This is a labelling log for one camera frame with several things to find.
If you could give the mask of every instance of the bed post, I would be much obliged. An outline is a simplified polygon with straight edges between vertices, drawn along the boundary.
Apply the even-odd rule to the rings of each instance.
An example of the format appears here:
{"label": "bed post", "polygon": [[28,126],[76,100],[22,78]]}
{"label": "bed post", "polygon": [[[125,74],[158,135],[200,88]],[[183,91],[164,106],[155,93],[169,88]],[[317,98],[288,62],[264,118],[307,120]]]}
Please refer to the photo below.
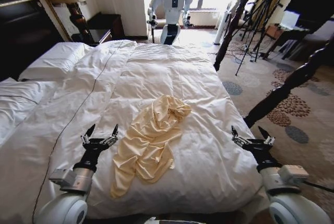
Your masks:
{"label": "bed post", "polygon": [[311,79],[318,67],[333,54],[334,37],[330,39],[324,48],[317,50],[312,54],[307,63],[290,74],[281,87],[274,89],[266,98],[259,102],[246,117],[244,117],[247,126],[251,128],[255,122],[262,119],[282,100],[286,99],[289,96],[291,89],[298,87]]}
{"label": "bed post", "polygon": [[240,0],[240,3],[235,11],[235,15],[228,27],[228,32],[227,34],[224,36],[224,40],[223,40],[223,43],[221,44],[220,48],[219,48],[219,51],[217,53],[217,56],[216,56],[216,61],[214,63],[214,68],[216,71],[219,70],[219,66],[220,66],[220,63],[223,61],[224,57],[225,57],[225,54],[226,54],[226,51],[228,49],[228,46],[232,40],[232,34],[234,32],[234,30],[238,27],[238,22],[241,18],[241,15],[242,13],[244,12],[244,9],[245,9],[245,5],[246,3],[248,2],[248,0]]}

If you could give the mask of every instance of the humanoid robot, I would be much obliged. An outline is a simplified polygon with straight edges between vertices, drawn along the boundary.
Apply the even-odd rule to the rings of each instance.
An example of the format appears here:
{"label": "humanoid robot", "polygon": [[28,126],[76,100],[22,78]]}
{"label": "humanoid robot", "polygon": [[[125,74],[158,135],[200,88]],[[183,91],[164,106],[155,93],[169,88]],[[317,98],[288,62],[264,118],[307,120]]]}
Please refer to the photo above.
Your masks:
{"label": "humanoid robot", "polygon": [[180,33],[178,19],[181,11],[183,11],[183,26],[184,28],[192,27],[190,23],[189,8],[193,0],[152,0],[151,7],[148,8],[149,20],[147,23],[154,29],[157,26],[156,9],[162,4],[166,14],[166,24],[161,33],[160,43],[171,45]]}
{"label": "humanoid robot", "polygon": [[[87,197],[99,155],[117,139],[117,125],[111,136],[89,138],[94,126],[81,137],[86,149],[73,170],[56,169],[49,180],[61,186],[64,194],[48,202],[39,212],[36,224],[82,224],[87,214]],[[275,140],[267,132],[265,140],[245,139],[232,127],[232,140],[256,159],[257,170],[263,178],[270,199],[269,210],[276,224],[331,224],[328,215],[318,205],[301,196],[298,184],[308,177],[301,166],[282,166],[269,152]]]}

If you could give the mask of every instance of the tripod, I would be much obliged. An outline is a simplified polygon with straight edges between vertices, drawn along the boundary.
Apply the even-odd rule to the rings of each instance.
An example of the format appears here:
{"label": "tripod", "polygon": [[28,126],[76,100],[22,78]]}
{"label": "tripod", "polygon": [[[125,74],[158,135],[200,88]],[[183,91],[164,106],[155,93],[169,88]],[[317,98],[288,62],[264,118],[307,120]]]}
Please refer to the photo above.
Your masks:
{"label": "tripod", "polygon": [[[272,9],[272,11],[269,12],[270,5],[271,5],[271,3],[272,3],[272,0],[263,0],[263,1],[261,2],[261,4],[260,4],[256,9],[254,9],[253,11],[251,11],[249,17],[248,17],[248,18],[246,19],[246,21],[242,24],[241,27],[243,27],[249,20],[251,20],[251,19],[252,19],[252,16],[253,16],[254,14],[256,14],[256,13],[257,13],[257,14],[260,14],[260,15],[258,16],[258,18],[256,19],[256,21],[254,22],[254,25],[253,25],[254,32],[253,32],[253,35],[252,35],[252,37],[251,37],[251,40],[250,40],[249,44],[247,44],[247,41],[248,41],[248,37],[249,37],[249,34],[250,34],[251,31],[248,32],[248,36],[247,36],[247,39],[246,39],[246,46],[247,46],[247,48],[246,48],[245,53],[244,53],[244,56],[243,56],[243,58],[242,58],[242,60],[241,60],[241,62],[240,62],[240,65],[239,65],[239,67],[238,67],[238,70],[237,70],[236,73],[235,73],[236,76],[237,76],[237,74],[238,74],[238,72],[239,72],[239,70],[240,70],[240,67],[241,67],[241,65],[242,65],[242,62],[244,61],[244,58],[245,58],[246,54],[249,52],[249,48],[250,48],[250,46],[251,46],[250,44],[252,43],[252,41],[253,41],[253,39],[254,39],[254,36],[255,36],[256,32],[260,30],[260,31],[261,31],[260,39],[259,39],[259,41],[257,42],[256,46],[254,47],[254,51],[256,51],[256,55],[255,55],[255,62],[256,62],[256,60],[257,60],[257,56],[258,56],[258,53],[259,53],[259,49],[260,49],[261,42],[262,42],[262,40],[263,40],[264,37],[265,37],[265,26],[266,26],[266,24],[267,24],[269,18],[271,17],[272,13],[275,11],[276,7],[277,7],[277,6],[283,7],[283,6],[280,4],[280,1],[281,1],[281,0],[278,0],[278,1],[276,2],[276,4],[275,4],[274,8]],[[264,18],[263,26],[259,29],[260,23],[261,23],[261,21],[263,20],[263,18]]]}

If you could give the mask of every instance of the headboard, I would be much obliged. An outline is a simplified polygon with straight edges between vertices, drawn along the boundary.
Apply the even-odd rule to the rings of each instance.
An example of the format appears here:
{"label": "headboard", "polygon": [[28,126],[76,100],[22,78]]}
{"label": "headboard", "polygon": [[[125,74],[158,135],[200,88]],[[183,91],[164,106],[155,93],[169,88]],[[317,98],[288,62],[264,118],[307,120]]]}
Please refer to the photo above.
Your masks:
{"label": "headboard", "polygon": [[0,80],[20,73],[63,41],[39,0],[0,0]]}

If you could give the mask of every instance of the yellow cloth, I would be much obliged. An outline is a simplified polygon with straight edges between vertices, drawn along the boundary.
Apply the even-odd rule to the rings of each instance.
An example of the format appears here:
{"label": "yellow cloth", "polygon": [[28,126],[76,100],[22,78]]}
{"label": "yellow cloth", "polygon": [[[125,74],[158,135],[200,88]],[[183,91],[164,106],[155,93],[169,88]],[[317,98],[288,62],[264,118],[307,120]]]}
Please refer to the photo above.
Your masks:
{"label": "yellow cloth", "polygon": [[172,96],[161,96],[144,108],[133,120],[121,139],[114,156],[115,181],[111,196],[124,195],[135,176],[154,183],[168,168],[174,168],[174,157],[169,142],[181,137],[176,125],[191,108]]}

